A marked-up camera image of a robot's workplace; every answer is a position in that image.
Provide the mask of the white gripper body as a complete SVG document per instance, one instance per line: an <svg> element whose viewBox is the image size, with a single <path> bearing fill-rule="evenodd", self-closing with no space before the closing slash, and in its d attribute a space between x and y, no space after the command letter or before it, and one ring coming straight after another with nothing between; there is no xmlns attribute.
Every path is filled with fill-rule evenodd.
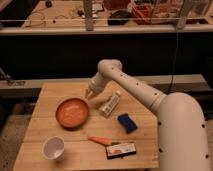
<svg viewBox="0 0 213 171"><path fill-rule="evenodd" d="M99 73L97 73L88 83L88 90L92 93L101 93L106 86L106 79Z"/></svg>

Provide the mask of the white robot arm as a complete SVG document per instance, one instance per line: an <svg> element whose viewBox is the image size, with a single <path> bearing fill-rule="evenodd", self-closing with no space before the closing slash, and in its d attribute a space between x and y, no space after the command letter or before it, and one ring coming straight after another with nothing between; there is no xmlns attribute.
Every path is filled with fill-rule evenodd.
<svg viewBox="0 0 213 171"><path fill-rule="evenodd" d="M111 80L157 117L156 171L211 171L204 114L195 98L182 92L165 94L124 73L116 59L104 59L97 64L97 73L88 83L85 96L98 96Z"/></svg>

